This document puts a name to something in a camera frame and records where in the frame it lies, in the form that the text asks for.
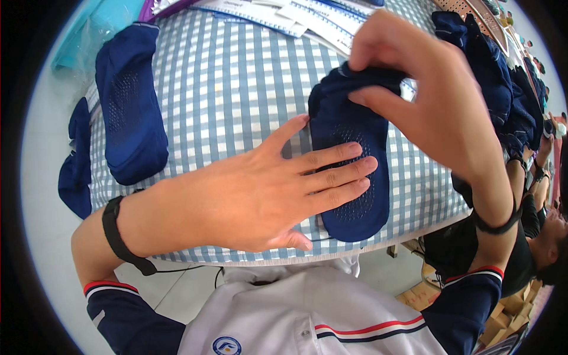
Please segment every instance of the black wristband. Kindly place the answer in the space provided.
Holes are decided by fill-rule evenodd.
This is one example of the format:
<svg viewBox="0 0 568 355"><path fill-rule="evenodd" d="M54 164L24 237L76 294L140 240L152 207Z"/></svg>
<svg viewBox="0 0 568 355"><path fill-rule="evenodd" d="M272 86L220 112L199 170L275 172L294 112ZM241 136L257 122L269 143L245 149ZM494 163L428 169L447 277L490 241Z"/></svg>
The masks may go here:
<svg viewBox="0 0 568 355"><path fill-rule="evenodd" d="M116 226L116 219L120 211L120 201L122 201L123 198L124 196L118 196L110 200L103 212L103 229L108 244L119 259L133 264L142 272L142 275L149 276L155 274L157 270L154 264L148 259L132 254L120 237L120 232Z"/></svg>
<svg viewBox="0 0 568 355"><path fill-rule="evenodd" d="M536 159L533 162L534 164L534 180L535 181L541 181L543 176L544 176L544 169L541 168L537 163L536 163Z"/></svg>
<svg viewBox="0 0 568 355"><path fill-rule="evenodd" d="M475 221L475 226L479 228L480 231L493 235L499 235L511 229L511 227L515 223L517 223L519 218L521 218L522 212L523 212L522 208L517 210L517 203L515 201L515 196L513 196L513 212L511 213L511 217L509 218L509 220L503 226L496 228L490 227L487 223L485 223L483 219L481 219L481 217L479 217L479 215L477 214L477 212L475 212L475 210L473 210L473 220Z"/></svg>

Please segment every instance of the mesh pattern on sock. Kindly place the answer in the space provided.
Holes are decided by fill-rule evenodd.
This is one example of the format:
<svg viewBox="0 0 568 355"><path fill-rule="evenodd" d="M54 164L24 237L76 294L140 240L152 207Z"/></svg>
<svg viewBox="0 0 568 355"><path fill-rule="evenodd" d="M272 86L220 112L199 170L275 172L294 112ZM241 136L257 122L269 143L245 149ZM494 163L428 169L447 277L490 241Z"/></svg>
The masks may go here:
<svg viewBox="0 0 568 355"><path fill-rule="evenodd" d="M138 73L119 73L112 79L108 102L107 144L120 145L141 123Z"/></svg>
<svg viewBox="0 0 568 355"><path fill-rule="evenodd" d="M369 144L365 139L364 133L361 131L355 131L353 127L338 124L334 129L333 138L336 140L336 144L355 141L361 145L361 148L363 148L363 154L360 157L335 163L332 165L333 168L351 164L354 161L370 155ZM369 189L355 200L334 209L333 213L335 214L335 217L343 222L352 222L363 218L371 210L375 198L375 186L372 179L373 174L374 172L367 175L367 178L371 180Z"/></svg>

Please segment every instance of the navy blue sock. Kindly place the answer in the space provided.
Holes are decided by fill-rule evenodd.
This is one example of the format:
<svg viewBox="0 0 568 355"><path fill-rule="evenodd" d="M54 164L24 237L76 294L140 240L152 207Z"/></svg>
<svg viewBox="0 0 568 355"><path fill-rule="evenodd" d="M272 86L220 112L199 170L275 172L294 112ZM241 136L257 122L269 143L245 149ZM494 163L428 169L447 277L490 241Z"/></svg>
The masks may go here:
<svg viewBox="0 0 568 355"><path fill-rule="evenodd" d="M152 74L158 33L157 26L134 23L97 54L95 79L105 120L105 157L121 185L153 176L168 161L168 137Z"/></svg>
<svg viewBox="0 0 568 355"><path fill-rule="evenodd" d="M87 99L79 100L69 121L69 138L74 140L75 152L70 154L61 170L57 189L61 200L83 219L91 214L91 132Z"/></svg>
<svg viewBox="0 0 568 355"><path fill-rule="evenodd" d="M400 95L406 75L397 70L367 68L351 72L347 62L317 84L308 101L314 150L350 141L363 148L361 157L326 166L335 168L366 156L374 156L377 169L368 176L371 185L357 199L321 214L330 237L358 241L376 234L389 218L389 166L386 159L388 122L368 108L351 102L347 95L365 86L380 85Z"/></svg>

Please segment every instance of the hand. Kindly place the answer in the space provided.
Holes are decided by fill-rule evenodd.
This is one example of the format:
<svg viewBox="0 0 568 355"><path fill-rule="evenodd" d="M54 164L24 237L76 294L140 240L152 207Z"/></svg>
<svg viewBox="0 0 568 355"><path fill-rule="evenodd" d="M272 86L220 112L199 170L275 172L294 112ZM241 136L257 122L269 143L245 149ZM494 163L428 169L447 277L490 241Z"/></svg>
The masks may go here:
<svg viewBox="0 0 568 355"><path fill-rule="evenodd" d="M540 149L538 150L537 155L537 159L539 163L543 163L546 161L546 159L548 158L548 156L550 155L550 153L552 152L552 146L554 144L554 136L550 135L548 138L546 138L544 135L542 135L541 139L540 139Z"/></svg>
<svg viewBox="0 0 568 355"><path fill-rule="evenodd" d="M479 85L458 48L378 10L355 35L349 66L387 66L417 79L415 103L378 86L349 98L391 121L424 153L471 185L503 166Z"/></svg>
<svg viewBox="0 0 568 355"><path fill-rule="evenodd" d="M308 122L299 115L259 147L172 179L178 230L201 238L198 245L260 252L273 248L311 249L310 240L291 229L305 218L354 200L369 188L375 171L370 156L340 168L305 175L322 166L358 157L358 143L281 157L284 143Z"/></svg>

